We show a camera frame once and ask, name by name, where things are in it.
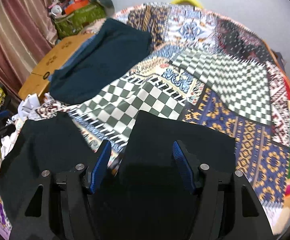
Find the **patterned bedspread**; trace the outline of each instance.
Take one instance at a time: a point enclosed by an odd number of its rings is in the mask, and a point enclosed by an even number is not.
[[[280,233],[290,215],[290,81],[266,43],[192,6],[148,3],[114,18],[150,32],[153,52],[96,97],[68,107],[52,100],[32,118],[67,111],[92,149],[111,141],[110,163],[127,145],[138,110],[226,133],[236,139],[237,169]],[[97,33],[104,21],[85,31]]]

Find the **pink striped curtain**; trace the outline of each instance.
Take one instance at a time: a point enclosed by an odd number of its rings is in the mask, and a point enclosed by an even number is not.
[[[47,0],[0,0],[0,83],[15,98],[57,33]]]

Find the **green and white checkered pattern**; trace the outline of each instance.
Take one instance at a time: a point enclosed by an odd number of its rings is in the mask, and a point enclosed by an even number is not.
[[[191,73],[214,90],[229,110],[250,120],[271,124],[267,69],[255,61],[186,48],[170,64]]]
[[[80,105],[77,112],[81,116],[88,114],[92,120],[101,121],[102,129],[115,130],[122,135],[120,138],[127,141],[139,110],[176,120],[183,108],[184,103],[174,99],[166,90],[156,87],[151,80],[124,76]]]

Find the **black patterned fabric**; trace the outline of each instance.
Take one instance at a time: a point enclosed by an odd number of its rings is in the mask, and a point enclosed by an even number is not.
[[[256,60],[275,64],[263,41],[235,23],[217,19],[218,52],[233,55],[240,59]]]

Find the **silver screw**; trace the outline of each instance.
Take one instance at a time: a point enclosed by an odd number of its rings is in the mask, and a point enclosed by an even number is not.
[[[44,171],[41,173],[41,175],[42,175],[43,177],[47,177],[49,174],[50,174],[49,170],[44,170]]]
[[[235,175],[237,177],[242,177],[244,174],[241,171],[237,170],[237,171],[235,171]]]
[[[201,168],[202,170],[206,171],[206,170],[209,169],[209,166],[208,166],[207,164],[203,163],[203,164],[200,165],[200,168]]]
[[[85,168],[85,165],[82,164],[82,163],[80,163],[80,164],[77,164],[77,165],[75,166],[75,168],[76,168],[76,170],[80,171],[80,170],[82,170],[83,168]]]

